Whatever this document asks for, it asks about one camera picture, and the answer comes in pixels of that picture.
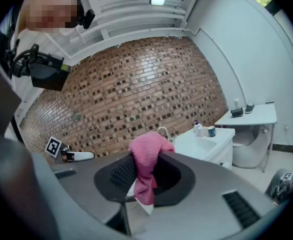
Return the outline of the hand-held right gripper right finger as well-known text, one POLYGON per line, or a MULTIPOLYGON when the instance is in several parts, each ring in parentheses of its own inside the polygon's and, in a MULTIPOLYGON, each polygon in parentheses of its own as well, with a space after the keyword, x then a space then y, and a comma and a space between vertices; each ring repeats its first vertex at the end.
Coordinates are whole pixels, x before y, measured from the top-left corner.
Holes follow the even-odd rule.
POLYGON ((195 173, 170 155, 158 155, 153 170, 157 187, 154 192, 154 206, 174 206, 186 198, 196 183, 195 173))

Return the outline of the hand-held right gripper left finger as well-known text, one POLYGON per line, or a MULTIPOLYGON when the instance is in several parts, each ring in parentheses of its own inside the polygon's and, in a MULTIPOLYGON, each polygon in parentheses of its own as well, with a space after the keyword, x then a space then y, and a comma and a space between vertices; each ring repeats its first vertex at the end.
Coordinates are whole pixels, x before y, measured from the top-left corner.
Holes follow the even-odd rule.
POLYGON ((132 153, 100 168, 94 175, 94 184, 108 201, 133 201, 129 194, 137 178, 137 167, 132 153))

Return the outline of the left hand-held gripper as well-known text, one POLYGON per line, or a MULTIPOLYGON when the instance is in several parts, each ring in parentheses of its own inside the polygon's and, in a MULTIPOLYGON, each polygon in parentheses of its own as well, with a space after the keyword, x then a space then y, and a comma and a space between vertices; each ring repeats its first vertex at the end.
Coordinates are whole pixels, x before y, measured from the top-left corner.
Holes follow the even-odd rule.
POLYGON ((71 163, 92 160, 95 154, 92 152, 77 152, 70 145, 51 136, 46 144, 45 152, 54 158, 56 164, 71 163))

